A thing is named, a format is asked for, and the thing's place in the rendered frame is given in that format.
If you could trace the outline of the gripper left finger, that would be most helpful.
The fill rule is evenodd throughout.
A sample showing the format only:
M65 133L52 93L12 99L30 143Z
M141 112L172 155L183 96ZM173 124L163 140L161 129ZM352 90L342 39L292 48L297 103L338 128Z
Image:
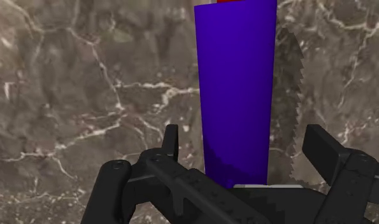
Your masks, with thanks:
M170 224L270 224L199 170L180 165L178 150L178 126L169 124L161 147L143 151L135 164L104 163L80 224L129 224L146 202Z

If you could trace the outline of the blue robot stand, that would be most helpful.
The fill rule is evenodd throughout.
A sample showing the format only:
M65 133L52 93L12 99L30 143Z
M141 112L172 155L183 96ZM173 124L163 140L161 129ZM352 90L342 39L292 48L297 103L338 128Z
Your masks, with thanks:
M277 0L194 8L204 168L226 188L268 178Z

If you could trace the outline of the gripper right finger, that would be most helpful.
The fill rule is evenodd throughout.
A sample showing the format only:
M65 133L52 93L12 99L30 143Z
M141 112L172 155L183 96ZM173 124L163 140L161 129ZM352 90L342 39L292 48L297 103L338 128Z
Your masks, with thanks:
M379 205L379 162L318 124L306 127L302 151L330 186L314 224L374 224L364 213L369 202Z

